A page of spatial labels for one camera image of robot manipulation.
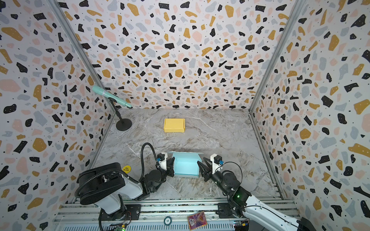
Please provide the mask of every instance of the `gray marble surface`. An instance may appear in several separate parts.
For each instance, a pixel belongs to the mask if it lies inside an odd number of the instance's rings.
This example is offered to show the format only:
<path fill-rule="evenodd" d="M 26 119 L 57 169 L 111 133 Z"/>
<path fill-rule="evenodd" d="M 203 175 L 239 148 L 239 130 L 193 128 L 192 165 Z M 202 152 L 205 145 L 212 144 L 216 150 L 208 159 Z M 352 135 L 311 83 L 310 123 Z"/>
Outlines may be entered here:
<path fill-rule="evenodd" d="M 118 131 L 114 117 L 109 134 L 97 157 L 94 167 L 119 162 L 123 168 L 131 166 L 129 173 L 135 179 L 141 175 L 140 150 L 145 142 L 154 146 L 155 152 L 200 152 L 209 158 L 217 153 L 224 162 L 233 161 L 243 171 L 242 187 L 255 196 L 273 196 L 275 190 L 259 148 L 246 109 L 120 109 L 123 118 L 132 121 L 127 131 Z M 185 118 L 185 133 L 165 133 L 165 118 Z M 145 174 L 155 169 L 151 149 L 144 149 Z M 241 172 L 233 163 L 223 170 L 231 170 L 241 179 Z M 149 199 L 224 197 L 215 183 L 203 178 L 167 177 Z"/>

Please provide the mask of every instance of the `black stand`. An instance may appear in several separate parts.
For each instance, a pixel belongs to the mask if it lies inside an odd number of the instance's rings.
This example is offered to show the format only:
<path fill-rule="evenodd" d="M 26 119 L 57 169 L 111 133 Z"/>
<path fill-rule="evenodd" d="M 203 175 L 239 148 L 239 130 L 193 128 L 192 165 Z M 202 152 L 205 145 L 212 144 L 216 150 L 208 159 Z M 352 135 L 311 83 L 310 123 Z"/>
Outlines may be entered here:
<path fill-rule="evenodd" d="M 118 118 L 120 119 L 116 124 L 117 130 L 126 131 L 127 129 L 131 128 L 131 126 L 132 126 L 131 120 L 130 119 L 122 119 L 120 112 L 115 107 L 114 103 L 117 103 L 117 101 L 115 99 L 111 98 L 111 97 L 109 97 L 108 99 L 111 101 L 111 104 L 112 104 L 112 106 L 115 110 L 115 113 L 118 116 Z"/>

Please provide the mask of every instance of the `terrazzo patterned wall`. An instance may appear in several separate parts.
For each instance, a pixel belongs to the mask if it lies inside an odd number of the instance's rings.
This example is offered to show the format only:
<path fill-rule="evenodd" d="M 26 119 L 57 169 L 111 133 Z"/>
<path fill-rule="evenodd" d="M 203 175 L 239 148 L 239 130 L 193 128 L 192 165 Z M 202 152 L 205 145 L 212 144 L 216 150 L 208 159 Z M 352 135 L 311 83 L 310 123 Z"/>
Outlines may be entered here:
<path fill-rule="evenodd" d="M 0 230 L 48 230 L 110 108 L 43 1 L 0 1 Z"/>
<path fill-rule="evenodd" d="M 370 1 L 307 3 L 253 116 L 302 216 L 370 230 Z"/>
<path fill-rule="evenodd" d="M 104 86 L 136 108 L 249 108 L 294 0 L 61 0 Z"/>

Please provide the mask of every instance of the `light blue box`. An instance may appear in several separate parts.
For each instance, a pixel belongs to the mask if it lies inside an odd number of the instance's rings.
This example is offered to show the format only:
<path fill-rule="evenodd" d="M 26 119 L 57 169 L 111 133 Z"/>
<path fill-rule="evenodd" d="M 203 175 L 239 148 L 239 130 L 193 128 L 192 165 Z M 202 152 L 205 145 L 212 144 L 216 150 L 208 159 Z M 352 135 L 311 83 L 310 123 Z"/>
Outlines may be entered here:
<path fill-rule="evenodd" d="M 198 161 L 202 161 L 198 152 L 169 152 L 175 158 L 174 172 L 177 177 L 199 177 Z"/>

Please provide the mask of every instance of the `purple card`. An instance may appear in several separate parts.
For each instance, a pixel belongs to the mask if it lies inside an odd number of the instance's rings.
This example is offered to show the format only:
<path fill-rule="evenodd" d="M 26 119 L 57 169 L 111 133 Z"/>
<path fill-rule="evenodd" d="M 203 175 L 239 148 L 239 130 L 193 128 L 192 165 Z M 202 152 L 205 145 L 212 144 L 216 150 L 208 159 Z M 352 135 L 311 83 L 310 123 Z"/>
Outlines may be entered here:
<path fill-rule="evenodd" d="M 199 212 L 188 216 L 188 223 L 190 230 L 207 225 L 206 215 L 203 212 Z"/>

